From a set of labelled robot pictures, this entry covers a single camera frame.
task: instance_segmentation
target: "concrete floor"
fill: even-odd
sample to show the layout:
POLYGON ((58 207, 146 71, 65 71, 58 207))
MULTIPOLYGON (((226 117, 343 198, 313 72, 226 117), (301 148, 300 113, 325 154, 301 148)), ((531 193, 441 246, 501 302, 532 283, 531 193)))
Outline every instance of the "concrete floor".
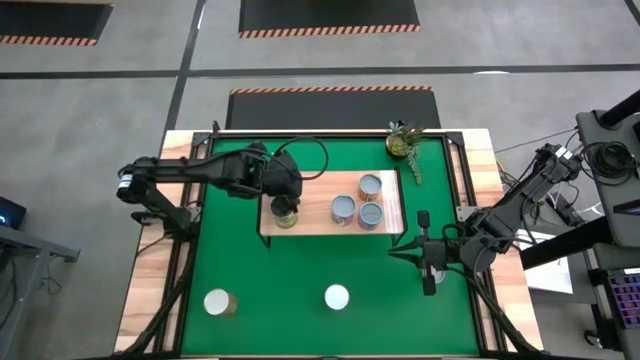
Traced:
MULTIPOLYGON (((98 46, 0 45, 0 73, 179 69, 196 0, 115 2, 98 46)), ((416 0, 419 33, 265 40, 237 38, 238 4, 208 2, 192 69, 640 63, 640 27, 622 0, 416 0)), ((0 80, 0 194, 29 209, 25 231, 83 249, 76 264, 53 263, 64 289, 39 294, 20 359, 111 352, 140 232, 115 174, 157 153, 175 83, 0 80)), ((489 128, 499 150, 571 129, 577 112, 606 109, 638 83, 640 72, 189 79, 176 128, 224 124, 233 88, 420 84, 434 87, 444 128, 489 128)), ((498 158, 517 175, 543 143, 498 158)), ((577 208, 598 201, 588 180, 576 181, 577 208)), ((621 358, 584 344, 590 314, 570 309, 536 306, 547 350, 621 358)))

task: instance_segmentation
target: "green mat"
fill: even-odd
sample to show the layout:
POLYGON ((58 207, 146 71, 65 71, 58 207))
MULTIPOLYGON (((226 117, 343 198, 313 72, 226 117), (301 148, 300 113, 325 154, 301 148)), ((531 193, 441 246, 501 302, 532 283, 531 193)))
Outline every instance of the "green mat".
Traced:
MULTIPOLYGON (((217 140, 215 151, 248 145, 217 140)), ((283 141, 266 140, 269 151, 283 141)), ((431 212, 430 235, 454 222, 440 139, 420 145, 423 184, 406 162, 392 161, 382 140, 323 141, 329 170, 391 170, 400 165, 409 222, 417 235, 418 210, 431 212)), ((287 148, 302 171, 322 167, 313 143, 287 148)), ((448 273, 436 296, 422 295, 415 267, 387 255, 389 236, 274 237, 267 249, 256 234, 257 200, 230 199, 209 187, 182 353, 184 355, 430 355, 477 354, 464 279, 448 273), (331 284, 350 292, 342 311, 323 301, 331 284), (233 316, 205 312, 203 299, 223 288, 238 299, 233 316)))

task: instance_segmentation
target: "wooden tray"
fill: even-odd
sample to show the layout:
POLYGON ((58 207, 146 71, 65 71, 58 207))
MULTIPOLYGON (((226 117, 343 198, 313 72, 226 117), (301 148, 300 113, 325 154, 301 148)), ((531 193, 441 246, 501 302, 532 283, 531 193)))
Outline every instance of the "wooden tray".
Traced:
MULTIPOLYGON (((315 172, 303 172, 302 176, 313 174, 315 172)), ((270 208, 272 198, 264 195, 260 202, 259 234, 264 237, 402 234, 405 226, 401 196, 399 173, 396 170, 327 171, 319 178, 303 183, 298 222, 290 229, 282 229, 275 224, 270 208), (381 194, 375 202, 384 210, 383 221, 369 231, 358 224, 360 207, 365 203, 358 197, 358 187, 360 178, 366 174, 376 175, 382 180, 381 194), (356 201, 353 222, 347 226, 338 226, 331 221, 331 202, 338 195, 350 195, 356 201)))

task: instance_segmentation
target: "green plant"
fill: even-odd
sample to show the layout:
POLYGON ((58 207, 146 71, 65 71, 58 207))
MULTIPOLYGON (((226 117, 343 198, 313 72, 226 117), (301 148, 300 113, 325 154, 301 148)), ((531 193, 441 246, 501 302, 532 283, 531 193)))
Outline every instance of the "green plant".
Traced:
POLYGON ((402 121, 389 123, 389 150, 394 155, 407 156, 409 167, 416 179, 416 184, 422 184, 422 174, 418 165, 420 155, 418 144, 422 139, 424 129, 405 125, 402 121))

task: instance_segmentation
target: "potted plant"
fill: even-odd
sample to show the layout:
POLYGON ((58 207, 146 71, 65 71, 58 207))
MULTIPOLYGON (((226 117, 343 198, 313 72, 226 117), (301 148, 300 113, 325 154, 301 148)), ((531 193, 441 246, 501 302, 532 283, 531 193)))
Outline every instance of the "potted plant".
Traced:
POLYGON ((422 139, 421 128, 405 125, 402 121, 389 123, 389 136, 385 139, 387 154, 394 160, 407 159, 416 178, 416 184, 422 184, 422 175, 418 166, 418 143, 422 139))

